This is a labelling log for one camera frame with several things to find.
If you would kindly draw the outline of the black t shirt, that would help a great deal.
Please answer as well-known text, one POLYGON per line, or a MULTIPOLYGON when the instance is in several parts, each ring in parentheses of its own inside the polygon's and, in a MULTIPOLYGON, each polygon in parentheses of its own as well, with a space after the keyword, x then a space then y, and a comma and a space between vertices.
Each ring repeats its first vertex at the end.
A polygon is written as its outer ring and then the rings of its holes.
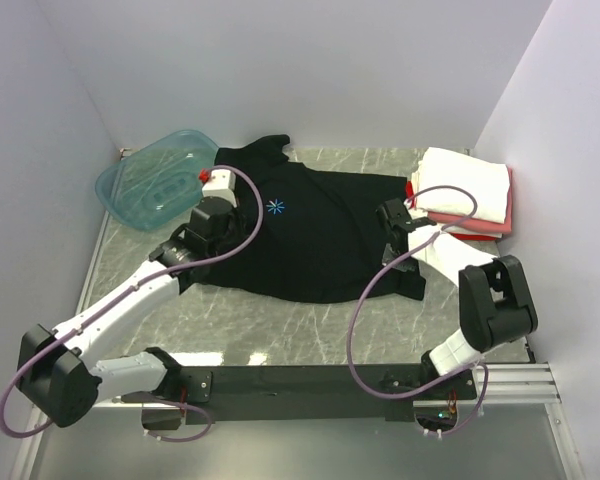
POLYGON ((284 153, 289 136, 221 148, 215 162, 257 186, 264 217, 239 254, 210 265, 207 285, 302 303, 352 301, 380 270, 387 236, 376 210, 404 199, 404 177, 313 170, 284 153))

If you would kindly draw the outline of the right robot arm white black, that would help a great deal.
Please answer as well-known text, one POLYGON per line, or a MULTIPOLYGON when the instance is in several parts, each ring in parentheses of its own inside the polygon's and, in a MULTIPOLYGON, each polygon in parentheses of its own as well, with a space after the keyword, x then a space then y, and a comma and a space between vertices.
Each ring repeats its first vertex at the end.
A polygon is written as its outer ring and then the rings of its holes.
POLYGON ((408 271, 420 261, 458 289, 458 329, 421 357, 418 378, 424 395, 444 397, 454 386, 453 371, 537 329, 536 309, 519 259, 485 253, 426 217, 413 218, 398 199, 381 204, 376 215, 387 235, 385 265, 408 271))

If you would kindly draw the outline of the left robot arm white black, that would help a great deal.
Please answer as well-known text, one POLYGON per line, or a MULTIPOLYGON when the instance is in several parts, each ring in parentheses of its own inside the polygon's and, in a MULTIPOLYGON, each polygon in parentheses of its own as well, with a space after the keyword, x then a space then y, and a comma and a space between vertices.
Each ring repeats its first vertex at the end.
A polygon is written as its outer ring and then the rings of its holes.
POLYGON ((212 264, 240 252, 249 239, 233 195, 203 197, 189 221, 122 284, 53 329, 36 325, 23 335, 16 388, 61 428, 116 396, 147 392, 159 402, 173 399, 181 366, 170 354, 151 347, 132 357, 104 356, 128 329, 203 282, 212 264))

